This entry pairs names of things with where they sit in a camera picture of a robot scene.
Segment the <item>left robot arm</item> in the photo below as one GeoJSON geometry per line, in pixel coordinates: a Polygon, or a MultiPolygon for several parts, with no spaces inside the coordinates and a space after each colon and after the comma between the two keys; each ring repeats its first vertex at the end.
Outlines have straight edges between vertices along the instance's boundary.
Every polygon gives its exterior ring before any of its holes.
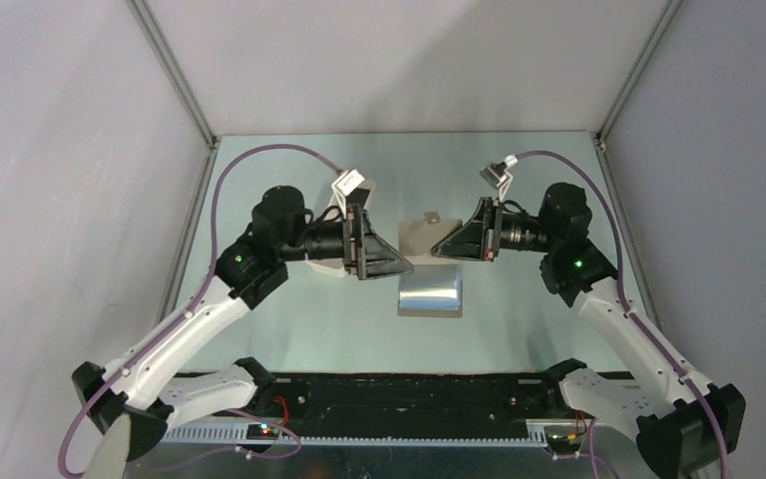
{"type": "Polygon", "coordinates": [[[409,274],[413,264],[372,229],[352,204],[336,218],[316,219],[291,186],[266,191],[245,232],[221,254],[191,302],[170,314],[131,350],[106,366],[86,361],[72,374],[102,434],[131,421],[126,461],[151,451],[174,428],[230,409],[263,415],[275,402],[273,375],[252,357],[212,374],[179,378],[214,337],[261,305],[288,279],[288,264],[337,259],[360,280],[409,274]]]}

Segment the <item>beige card holder wallet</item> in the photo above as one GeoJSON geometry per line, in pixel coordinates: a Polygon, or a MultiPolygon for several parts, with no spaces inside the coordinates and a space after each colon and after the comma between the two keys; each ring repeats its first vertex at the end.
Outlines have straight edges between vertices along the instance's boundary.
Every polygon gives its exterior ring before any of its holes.
{"type": "Polygon", "coordinates": [[[432,248],[462,225],[426,212],[421,219],[398,223],[398,250],[414,266],[399,277],[397,313],[402,317],[460,318],[464,289],[462,264],[436,257],[432,248]]]}

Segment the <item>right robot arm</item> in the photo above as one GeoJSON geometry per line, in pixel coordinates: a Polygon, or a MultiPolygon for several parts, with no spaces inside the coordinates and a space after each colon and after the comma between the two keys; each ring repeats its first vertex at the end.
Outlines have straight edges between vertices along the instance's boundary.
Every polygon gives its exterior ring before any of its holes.
{"type": "Polygon", "coordinates": [[[679,478],[726,459],[737,447],[745,397],[695,368],[631,304],[620,269],[588,237],[584,189],[551,185],[536,216],[512,206],[481,198],[472,217],[435,244],[432,254],[493,261],[503,249],[542,253],[548,292],[595,328],[637,384],[628,389],[578,360],[565,360],[546,372],[553,382],[540,391],[544,411],[565,417],[578,410],[604,421],[634,442],[659,478],[679,478]]]}

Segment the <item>white plastic tray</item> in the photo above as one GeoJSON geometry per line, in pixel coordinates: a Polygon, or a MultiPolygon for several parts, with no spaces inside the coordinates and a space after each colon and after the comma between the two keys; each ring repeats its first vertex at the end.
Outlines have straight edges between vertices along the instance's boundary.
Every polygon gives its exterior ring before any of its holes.
{"type": "MultiPolygon", "coordinates": [[[[356,206],[355,214],[359,212],[361,208],[366,208],[372,201],[376,184],[373,180],[365,179],[359,186],[357,186],[346,198],[346,206],[356,206]]],[[[342,227],[342,232],[347,233],[344,239],[351,239],[352,221],[356,219],[356,215],[351,215],[348,219],[347,226],[343,223],[339,225],[342,227]]],[[[304,263],[310,267],[310,269],[318,274],[323,274],[331,277],[342,278],[349,274],[349,271],[344,265],[345,256],[342,254],[336,258],[319,258],[319,259],[306,259],[304,263]]]]}

